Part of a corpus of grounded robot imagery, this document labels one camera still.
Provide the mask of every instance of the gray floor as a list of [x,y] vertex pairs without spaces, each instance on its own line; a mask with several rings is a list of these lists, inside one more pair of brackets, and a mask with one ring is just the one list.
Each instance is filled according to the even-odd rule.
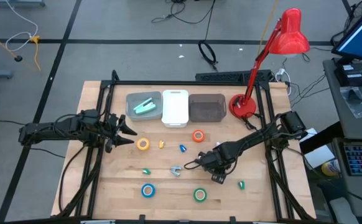
[[[219,0],[210,26],[209,39],[259,40],[274,1]],[[16,7],[23,16],[39,25],[43,39],[61,39],[65,32],[75,0],[46,1],[47,7]],[[204,15],[211,1],[187,1],[180,15],[195,21]],[[197,25],[175,19],[151,24],[151,19],[169,13],[170,4],[162,0],[82,0],[71,39],[201,39],[207,22]],[[341,1],[279,1],[274,18],[284,9],[299,7],[303,13],[302,31],[312,41],[329,40],[342,30],[346,12]],[[275,23],[272,21],[267,36]],[[16,17],[7,7],[0,7],[0,38],[8,38],[22,31],[33,31],[33,26]],[[257,45],[212,45],[220,62],[220,72],[249,70],[257,54]],[[19,122],[32,121],[45,82],[52,68],[59,44],[41,44],[39,62],[41,73],[31,72],[16,63],[0,47],[0,69],[11,69],[14,78],[0,80],[0,119]],[[33,65],[34,45],[28,44],[17,54]],[[305,63],[301,56],[285,63],[292,82],[302,88],[323,75],[322,61],[333,57],[329,52],[312,49]],[[269,55],[263,69],[276,72],[284,57]],[[196,45],[91,45],[68,44],[60,62],[42,122],[52,121],[65,113],[74,113],[85,80],[109,79],[116,69],[122,80],[194,80],[195,74],[212,72],[202,59]],[[327,87],[324,80],[312,91]],[[294,109],[307,127],[317,131],[338,121],[329,91],[302,100]],[[17,142],[19,126],[0,123],[0,206],[14,172],[22,148]],[[44,142],[38,145],[65,155],[67,142]],[[44,152],[32,151],[16,190],[9,220],[45,218],[50,215],[57,190],[63,159]]]

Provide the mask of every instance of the green tape roll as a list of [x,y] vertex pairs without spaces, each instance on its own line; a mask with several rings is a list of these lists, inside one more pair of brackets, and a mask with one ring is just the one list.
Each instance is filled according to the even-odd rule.
[[[203,192],[203,197],[202,198],[198,198],[198,193],[199,192]],[[204,202],[207,198],[207,193],[206,190],[203,188],[198,188],[193,192],[193,197],[197,202]]]

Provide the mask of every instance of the lamp base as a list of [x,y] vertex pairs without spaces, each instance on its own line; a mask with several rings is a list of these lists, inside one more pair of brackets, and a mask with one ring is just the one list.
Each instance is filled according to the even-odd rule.
[[[237,97],[239,97],[238,104],[234,106],[233,103]],[[241,119],[243,116],[246,118],[250,118],[254,114],[254,112],[256,112],[256,102],[254,102],[254,100],[250,98],[248,102],[245,105],[243,105],[242,104],[243,97],[244,94],[238,94],[233,96],[228,105],[231,114],[239,119]]]

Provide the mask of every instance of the tape roll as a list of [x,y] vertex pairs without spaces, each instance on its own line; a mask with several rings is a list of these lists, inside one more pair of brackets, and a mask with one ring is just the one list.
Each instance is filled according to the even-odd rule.
[[146,138],[141,138],[137,141],[137,148],[139,150],[145,151],[149,149],[149,140]]
[[196,130],[193,132],[192,138],[195,142],[202,142],[205,140],[205,133],[202,130]]
[[[202,198],[198,198],[198,193],[202,192],[203,193],[203,197]],[[198,188],[193,192],[193,197],[197,202],[204,202],[207,198],[207,193],[206,190],[203,188]]]
[[[151,192],[149,194],[146,193],[147,189],[151,190]],[[141,194],[145,198],[153,197],[155,195],[155,187],[152,184],[144,184],[141,188]]]

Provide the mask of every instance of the red desk lamp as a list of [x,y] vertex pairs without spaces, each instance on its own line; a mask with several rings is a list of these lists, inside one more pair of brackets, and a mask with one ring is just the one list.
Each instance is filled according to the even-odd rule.
[[229,103],[231,113],[237,118],[249,118],[256,111],[256,102],[251,98],[253,84],[261,62],[269,53],[290,55],[301,54],[310,50],[307,38],[300,32],[301,11],[297,8],[286,10],[279,19],[266,46],[257,56],[251,70],[248,88],[245,94],[232,97]]

